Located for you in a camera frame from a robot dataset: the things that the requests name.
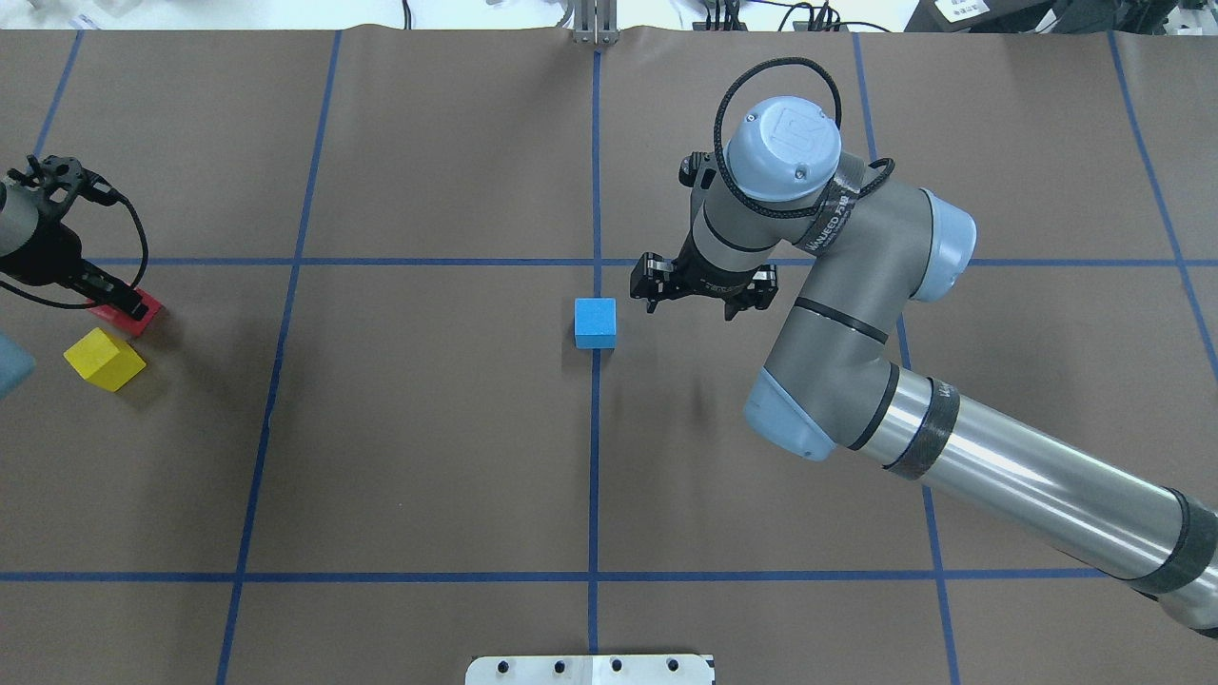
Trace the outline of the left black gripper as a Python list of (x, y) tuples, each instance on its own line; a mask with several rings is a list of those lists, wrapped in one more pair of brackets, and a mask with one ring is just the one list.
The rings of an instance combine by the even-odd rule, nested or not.
[(67, 285), (80, 278), (80, 294), (96, 306), (110, 306), (132, 321), (149, 314), (149, 303), (130, 284), (83, 258), (80, 238), (60, 222), (43, 222), (30, 236), (1, 257), (1, 272), (17, 282)]

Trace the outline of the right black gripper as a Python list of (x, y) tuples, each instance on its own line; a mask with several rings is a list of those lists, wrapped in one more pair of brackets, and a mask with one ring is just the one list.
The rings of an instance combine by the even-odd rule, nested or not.
[(719, 268), (697, 247), (693, 232), (674, 260), (654, 252), (639, 255), (628, 282), (630, 297), (643, 301), (648, 314), (657, 312), (663, 301), (700, 296), (722, 300), (726, 322), (743, 311), (767, 310), (778, 290), (777, 264), (741, 272)]

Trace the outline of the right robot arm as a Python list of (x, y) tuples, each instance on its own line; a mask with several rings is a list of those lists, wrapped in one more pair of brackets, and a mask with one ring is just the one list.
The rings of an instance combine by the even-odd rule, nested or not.
[(991, 410), (885, 355), (910, 301), (948, 295), (970, 264), (974, 219), (840, 145), (817, 104), (770, 98), (713, 150), (689, 155), (689, 230), (674, 261), (639, 257), (631, 295), (722, 300), (726, 318), (773, 300), (767, 258), (811, 255), (745, 402), (761, 438), (804, 457), (837, 447), (893, 477), (948, 492), (1041, 538), (1216, 637), (1216, 513)]

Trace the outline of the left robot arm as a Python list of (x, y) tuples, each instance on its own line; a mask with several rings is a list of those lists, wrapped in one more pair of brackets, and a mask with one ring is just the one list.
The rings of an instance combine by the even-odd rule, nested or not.
[(86, 260), (80, 238), (65, 225), (74, 199), (65, 184), (2, 184), (2, 291), (55, 310), (95, 310), (139, 336), (164, 308), (141, 286), (149, 266), (147, 232), (130, 199), (104, 180), (86, 183), (86, 201), (119, 205), (133, 221), (141, 255), (136, 274), (123, 282)]

